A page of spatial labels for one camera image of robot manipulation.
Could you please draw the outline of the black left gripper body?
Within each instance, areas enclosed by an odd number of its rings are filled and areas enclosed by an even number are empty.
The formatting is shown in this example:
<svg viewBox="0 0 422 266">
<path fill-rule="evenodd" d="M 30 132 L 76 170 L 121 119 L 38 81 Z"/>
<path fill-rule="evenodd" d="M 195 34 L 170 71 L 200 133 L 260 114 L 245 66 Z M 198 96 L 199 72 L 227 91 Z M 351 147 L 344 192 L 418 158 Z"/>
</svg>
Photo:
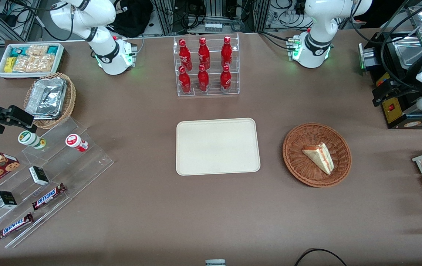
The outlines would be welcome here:
<svg viewBox="0 0 422 266">
<path fill-rule="evenodd" d="M 389 79 L 389 84 L 391 86 L 391 92 L 389 93 L 389 99 L 399 98 L 399 97 L 405 96 L 407 94 L 419 92 L 417 87 L 403 85 L 401 82 L 398 82 L 395 79 Z"/>
</svg>

